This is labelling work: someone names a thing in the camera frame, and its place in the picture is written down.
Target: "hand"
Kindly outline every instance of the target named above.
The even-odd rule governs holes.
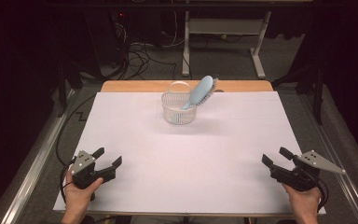
[[[100,177],[86,189],[79,189],[72,183],[72,167],[66,173],[65,187],[66,211],[62,218],[62,224],[78,224],[86,215],[92,193],[101,186],[103,179]]]
[[[289,202],[296,218],[297,224],[318,223],[318,204],[321,200],[321,192],[317,188],[308,191],[297,191],[282,184],[289,194]]]

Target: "dark background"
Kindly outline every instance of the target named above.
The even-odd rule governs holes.
[[[351,1],[351,5],[319,11],[316,19],[304,11],[273,12],[267,37],[284,34],[291,38],[307,33],[292,69],[319,57],[324,82],[358,143],[358,1]],[[165,13],[127,15],[133,34],[157,45],[160,30],[172,34],[173,19]],[[184,13],[178,13],[179,21],[183,17]],[[0,196],[50,115],[54,106],[50,95],[59,82],[58,68],[67,68],[64,76],[77,88],[81,87],[81,66],[98,73],[98,58],[90,41],[80,12],[69,15],[48,11],[38,1],[0,1]],[[81,66],[68,64],[68,60]]]

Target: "plastic container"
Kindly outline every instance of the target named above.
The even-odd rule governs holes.
[[[173,91],[174,85],[186,85],[188,91]],[[190,97],[191,87],[184,81],[173,82],[168,91],[161,96],[164,118],[171,124],[183,125],[194,120],[197,114],[197,106],[191,105],[187,110],[181,110],[181,107]]]

